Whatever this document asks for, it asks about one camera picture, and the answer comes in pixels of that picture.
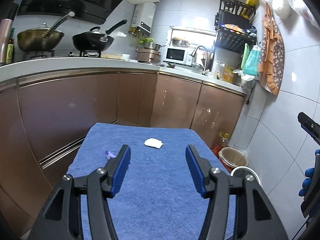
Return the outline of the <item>right blue white glove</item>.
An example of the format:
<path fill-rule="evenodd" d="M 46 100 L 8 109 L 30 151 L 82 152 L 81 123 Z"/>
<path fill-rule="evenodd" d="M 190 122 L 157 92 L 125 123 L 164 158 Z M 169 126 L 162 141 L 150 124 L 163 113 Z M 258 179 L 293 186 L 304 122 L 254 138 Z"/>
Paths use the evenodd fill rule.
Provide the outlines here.
<path fill-rule="evenodd" d="M 312 168 L 308 168 L 305 171 L 306 179 L 302 183 L 302 189 L 300 189 L 298 195 L 300 197 L 304 197 L 309 190 L 311 184 L 313 182 L 317 182 L 319 180 L 319 165 L 315 162 L 315 166 Z"/>

